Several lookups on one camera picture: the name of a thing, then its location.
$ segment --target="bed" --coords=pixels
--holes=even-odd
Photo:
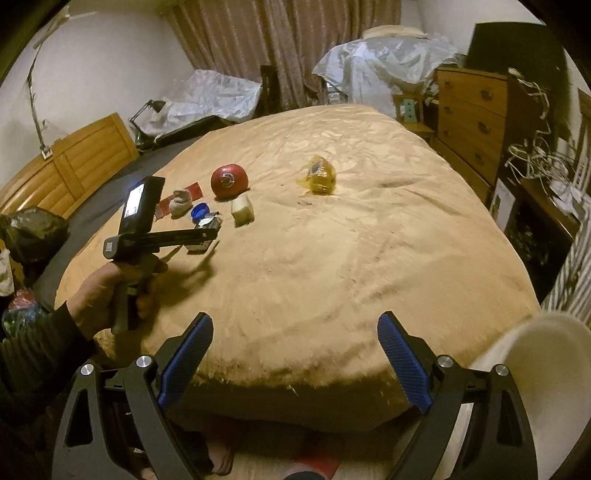
[[[337,170],[331,196],[296,180],[312,155]],[[245,167],[255,222],[235,228],[211,172]],[[465,181],[395,120],[359,105],[319,106],[218,130],[164,166],[163,195],[198,181],[223,218],[205,256],[161,251],[160,310],[138,330],[97,335],[113,365],[154,353],[198,312],[215,325],[193,385],[171,412],[317,430],[369,432],[408,408],[376,338],[392,310],[435,353],[470,364],[538,313],[527,272]],[[55,305],[104,262],[115,213],[72,259]],[[189,228],[170,217],[154,231]]]

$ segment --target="metal screw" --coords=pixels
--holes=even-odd
[[[502,377],[509,375],[509,369],[505,365],[497,365],[495,367],[495,372]]]
[[[82,365],[82,368],[80,368],[80,373],[85,377],[90,375],[93,371],[95,371],[95,366],[92,364]]]
[[[453,360],[448,357],[447,355],[442,355],[437,359],[437,363],[442,368],[451,368],[453,367]]]
[[[135,361],[135,364],[140,368],[146,368],[146,367],[150,366],[151,363],[152,363],[152,357],[149,355],[142,355],[141,357],[139,357]]]

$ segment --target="wooden drawer chest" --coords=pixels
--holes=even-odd
[[[439,127],[432,147],[487,205],[513,143],[543,128],[542,104],[508,75],[440,68]]]

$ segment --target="white sponge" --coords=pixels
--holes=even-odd
[[[235,226],[246,225],[255,219],[255,209],[246,193],[232,200],[232,216]]]

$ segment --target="blue clamp pad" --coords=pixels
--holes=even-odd
[[[187,334],[160,377],[158,406],[165,410],[183,398],[195,370],[213,340],[213,322],[204,315]]]
[[[386,313],[378,320],[378,340],[402,385],[407,400],[421,412],[428,412],[433,404],[429,393],[429,376]]]

